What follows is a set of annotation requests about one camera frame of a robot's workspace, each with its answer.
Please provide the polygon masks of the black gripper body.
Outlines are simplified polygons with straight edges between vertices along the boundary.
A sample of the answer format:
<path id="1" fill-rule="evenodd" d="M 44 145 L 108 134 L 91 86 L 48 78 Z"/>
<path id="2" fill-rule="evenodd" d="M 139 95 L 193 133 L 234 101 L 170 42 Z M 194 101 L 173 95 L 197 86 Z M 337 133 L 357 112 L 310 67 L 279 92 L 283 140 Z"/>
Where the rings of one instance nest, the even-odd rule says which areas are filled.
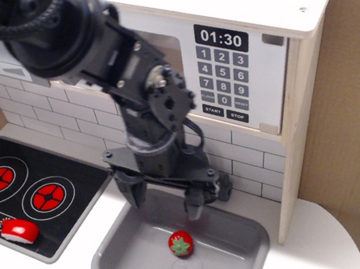
<path id="1" fill-rule="evenodd" d="M 102 159 L 109 165 L 109 172 L 124 172 L 129 175 L 142 176 L 144 181 L 154 185 L 174 187 L 182 190 L 202 189 L 201 182 L 207 176 L 196 174 L 198 166 L 191 163 L 182 148 L 173 143 L 148 153 L 135 153 L 129 148 L 116 148 L 103 153 Z"/>

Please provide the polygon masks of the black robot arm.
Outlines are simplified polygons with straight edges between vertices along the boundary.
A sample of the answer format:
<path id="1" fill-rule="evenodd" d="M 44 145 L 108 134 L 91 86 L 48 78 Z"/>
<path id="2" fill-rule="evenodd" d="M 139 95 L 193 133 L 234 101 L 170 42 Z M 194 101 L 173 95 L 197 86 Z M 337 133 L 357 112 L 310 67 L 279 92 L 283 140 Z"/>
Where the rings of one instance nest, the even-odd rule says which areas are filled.
<path id="1" fill-rule="evenodd" d="M 104 153 L 120 192 L 140 208 L 148 184 L 185 192 L 190 220 L 203 206 L 227 201 L 232 184 L 214 170 L 184 129 L 195 107 L 185 78 L 164 55 L 122 27 L 113 4 L 100 0 L 0 0 L 0 41 L 29 73 L 100 86 L 122 112 L 125 147 Z"/>

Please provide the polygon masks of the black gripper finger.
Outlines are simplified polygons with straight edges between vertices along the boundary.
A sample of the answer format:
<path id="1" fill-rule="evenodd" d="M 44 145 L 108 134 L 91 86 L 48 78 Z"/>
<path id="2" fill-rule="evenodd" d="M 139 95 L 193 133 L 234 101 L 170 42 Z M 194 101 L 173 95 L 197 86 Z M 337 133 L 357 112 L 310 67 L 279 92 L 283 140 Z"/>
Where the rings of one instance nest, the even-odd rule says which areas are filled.
<path id="1" fill-rule="evenodd" d="M 199 220 L 205 205 L 204 192 L 200 189 L 189 189 L 185 192 L 185 211 L 190 221 Z"/>
<path id="2" fill-rule="evenodd" d="M 129 175 L 124 172 L 115 172 L 115 182 L 119 191 L 135 208 L 140 208 L 146 199 L 147 185 L 142 176 Z"/>

